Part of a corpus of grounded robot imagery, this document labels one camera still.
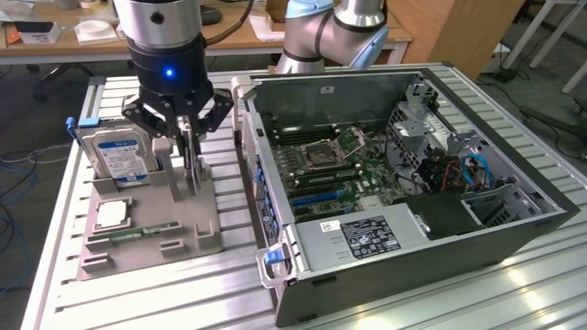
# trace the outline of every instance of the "power supply label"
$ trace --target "power supply label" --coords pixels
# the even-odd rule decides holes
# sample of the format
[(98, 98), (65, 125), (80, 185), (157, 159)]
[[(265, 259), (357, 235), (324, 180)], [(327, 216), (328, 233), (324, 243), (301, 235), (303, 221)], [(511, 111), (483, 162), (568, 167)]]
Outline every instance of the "power supply label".
[(340, 229), (351, 247), (352, 255), (357, 259), (401, 248), (383, 215), (340, 223)]
[(147, 177), (145, 162), (136, 154), (140, 149), (136, 140), (103, 142), (98, 149), (109, 175), (116, 181), (132, 182)]

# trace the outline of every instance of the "white box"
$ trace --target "white box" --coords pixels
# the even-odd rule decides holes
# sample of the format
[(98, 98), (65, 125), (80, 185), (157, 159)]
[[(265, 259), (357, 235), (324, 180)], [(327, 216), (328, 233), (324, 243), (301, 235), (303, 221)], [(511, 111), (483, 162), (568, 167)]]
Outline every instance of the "white box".
[(509, 55), (509, 48), (500, 43), (495, 46), (493, 54), (483, 68), (481, 74), (492, 74), (497, 72), (500, 63), (505, 62), (505, 58)]
[(119, 36), (112, 26), (108, 25), (105, 31), (98, 34), (82, 33), (78, 28), (78, 24), (74, 26), (74, 35), (77, 36), (77, 43), (80, 46), (97, 45), (98, 43), (112, 43), (119, 41)]
[(61, 29), (54, 22), (14, 22), (22, 43), (56, 43)]

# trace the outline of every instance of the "aluminum extrusion table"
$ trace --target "aluminum extrusion table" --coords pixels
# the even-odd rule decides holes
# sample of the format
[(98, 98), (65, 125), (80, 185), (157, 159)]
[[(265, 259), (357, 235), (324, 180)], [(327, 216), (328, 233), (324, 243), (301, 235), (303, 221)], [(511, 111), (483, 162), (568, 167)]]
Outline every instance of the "aluminum extrusion table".
[[(429, 65), (456, 95), (493, 127), (571, 201), (587, 208), (587, 179), (519, 121), (451, 67)], [(231, 77), (211, 74), (216, 87)], [(89, 86), (81, 116), (119, 114), (135, 77)], [(457, 130), (464, 118), (440, 102)], [(22, 329), (272, 329), (269, 292), (260, 285), (256, 246), (236, 165), (231, 119), (201, 145), (212, 164), (224, 251), (84, 282), (74, 280), (92, 169), (72, 147)], [(537, 329), (587, 325), (587, 212), (525, 245), (501, 264), (287, 328)]]

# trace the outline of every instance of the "hard drive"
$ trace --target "hard drive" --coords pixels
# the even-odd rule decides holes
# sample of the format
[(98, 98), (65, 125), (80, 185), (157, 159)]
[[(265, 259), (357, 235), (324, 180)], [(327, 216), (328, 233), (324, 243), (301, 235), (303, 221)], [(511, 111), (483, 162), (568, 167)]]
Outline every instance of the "hard drive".
[(117, 187), (148, 183), (148, 173), (160, 169), (151, 149), (151, 136), (123, 119), (80, 122), (77, 140), (98, 179), (112, 178)]

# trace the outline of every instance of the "motherboard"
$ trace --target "motherboard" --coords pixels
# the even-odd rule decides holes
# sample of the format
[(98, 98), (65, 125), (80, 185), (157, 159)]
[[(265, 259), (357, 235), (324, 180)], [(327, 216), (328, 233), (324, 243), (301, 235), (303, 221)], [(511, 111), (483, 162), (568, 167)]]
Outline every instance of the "motherboard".
[(365, 127), (275, 130), (271, 146), (297, 223), (380, 208), (404, 197)]

